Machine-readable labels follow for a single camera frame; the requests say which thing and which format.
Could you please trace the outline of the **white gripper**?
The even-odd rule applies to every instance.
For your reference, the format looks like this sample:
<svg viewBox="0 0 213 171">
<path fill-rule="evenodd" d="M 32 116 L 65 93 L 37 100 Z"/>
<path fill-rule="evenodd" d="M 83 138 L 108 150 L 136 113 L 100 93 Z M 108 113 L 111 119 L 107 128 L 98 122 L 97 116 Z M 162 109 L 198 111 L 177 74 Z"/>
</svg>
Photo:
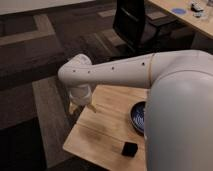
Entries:
<svg viewBox="0 0 213 171">
<path fill-rule="evenodd" d="M 89 104 L 92 99 L 92 91 L 88 84 L 71 87 L 69 90 L 69 98 L 73 102 L 70 102 L 69 104 L 69 114 L 73 115 L 78 106 L 85 106 L 87 104 L 87 107 L 90 110 L 94 113 L 97 112 L 95 106 L 93 104 Z"/>
</svg>

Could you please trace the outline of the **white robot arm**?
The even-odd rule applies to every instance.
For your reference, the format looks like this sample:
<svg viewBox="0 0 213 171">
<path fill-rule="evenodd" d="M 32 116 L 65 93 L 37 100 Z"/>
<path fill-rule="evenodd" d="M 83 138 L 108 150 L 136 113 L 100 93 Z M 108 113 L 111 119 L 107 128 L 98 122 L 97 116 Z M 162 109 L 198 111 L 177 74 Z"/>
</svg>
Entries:
<svg viewBox="0 0 213 171">
<path fill-rule="evenodd" d="M 179 50 L 100 64 L 78 54 L 58 78 L 77 105 L 91 101 L 93 85 L 147 89 L 147 171 L 213 171 L 213 54 Z"/>
</svg>

